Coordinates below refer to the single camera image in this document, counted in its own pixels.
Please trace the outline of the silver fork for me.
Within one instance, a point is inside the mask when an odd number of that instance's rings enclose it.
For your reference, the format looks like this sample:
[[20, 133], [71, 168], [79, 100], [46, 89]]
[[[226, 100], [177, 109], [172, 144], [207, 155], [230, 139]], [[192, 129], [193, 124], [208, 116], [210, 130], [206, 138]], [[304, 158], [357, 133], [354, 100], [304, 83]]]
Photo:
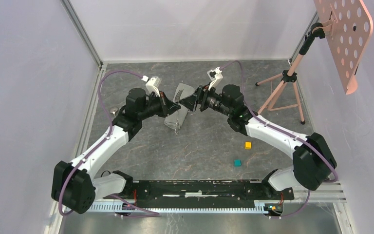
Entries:
[[[181, 95], [183, 93], [184, 89], [180, 89], [177, 91], [175, 97], [174, 97], [174, 102], [177, 102], [179, 103], [180, 99], [181, 99]], [[174, 129], [174, 133], [177, 135], [179, 130], [181, 129], [181, 126], [183, 124], [183, 119], [182, 119], [182, 116], [181, 116], [181, 105], [179, 105], [179, 109], [177, 110], [177, 114], [176, 114], [176, 122], [175, 122], [175, 129]]]

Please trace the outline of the silver spoon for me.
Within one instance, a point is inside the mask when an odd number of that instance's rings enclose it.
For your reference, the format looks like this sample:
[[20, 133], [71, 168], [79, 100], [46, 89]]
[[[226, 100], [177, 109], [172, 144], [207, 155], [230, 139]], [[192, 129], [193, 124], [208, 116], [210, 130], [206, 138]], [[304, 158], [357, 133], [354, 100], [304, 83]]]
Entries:
[[116, 116], [116, 113], [119, 111], [118, 107], [112, 107], [110, 109], [110, 113], [113, 115], [113, 116]]

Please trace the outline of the grey cloth napkin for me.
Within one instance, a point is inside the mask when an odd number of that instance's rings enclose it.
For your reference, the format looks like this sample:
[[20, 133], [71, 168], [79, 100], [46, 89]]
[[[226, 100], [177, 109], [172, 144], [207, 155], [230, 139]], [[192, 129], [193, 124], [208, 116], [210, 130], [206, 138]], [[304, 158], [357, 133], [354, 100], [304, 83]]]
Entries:
[[[180, 101], [183, 98], [186, 98], [190, 95], [192, 95], [195, 91], [195, 88], [192, 86], [179, 83], [179, 85], [176, 88], [173, 102]], [[181, 108], [174, 112], [173, 114], [169, 115], [168, 117], [165, 117], [164, 124], [173, 129], [175, 132], [178, 132], [181, 128], [181, 126], [184, 123], [184, 120], [189, 112], [188, 108], [184, 107], [183, 105], [180, 105]]]

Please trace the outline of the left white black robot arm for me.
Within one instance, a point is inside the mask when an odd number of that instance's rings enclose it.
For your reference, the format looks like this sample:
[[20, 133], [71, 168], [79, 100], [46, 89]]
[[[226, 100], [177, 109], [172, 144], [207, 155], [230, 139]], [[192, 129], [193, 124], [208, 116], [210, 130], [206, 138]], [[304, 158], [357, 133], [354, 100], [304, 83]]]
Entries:
[[106, 132], [84, 153], [70, 162], [60, 161], [54, 168], [51, 197], [58, 202], [62, 216], [70, 212], [85, 213], [94, 201], [111, 195], [129, 198], [133, 194], [131, 177], [111, 173], [97, 178], [95, 175], [108, 159], [129, 143], [141, 130], [143, 120], [158, 116], [168, 117], [181, 106], [168, 99], [164, 92], [147, 95], [141, 88], [133, 88], [126, 103], [110, 121]]

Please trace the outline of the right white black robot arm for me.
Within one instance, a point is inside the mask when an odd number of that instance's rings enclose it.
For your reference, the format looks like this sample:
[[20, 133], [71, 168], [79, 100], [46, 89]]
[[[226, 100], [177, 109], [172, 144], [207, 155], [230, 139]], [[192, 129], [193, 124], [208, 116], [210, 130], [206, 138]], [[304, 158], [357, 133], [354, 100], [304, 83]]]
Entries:
[[335, 173], [337, 163], [322, 135], [299, 134], [268, 121], [246, 106], [237, 85], [226, 85], [220, 94], [214, 87], [200, 86], [179, 102], [191, 111], [212, 109], [226, 115], [235, 132], [268, 143], [292, 159], [292, 166], [275, 169], [262, 180], [262, 194], [268, 199], [298, 186], [315, 191]]

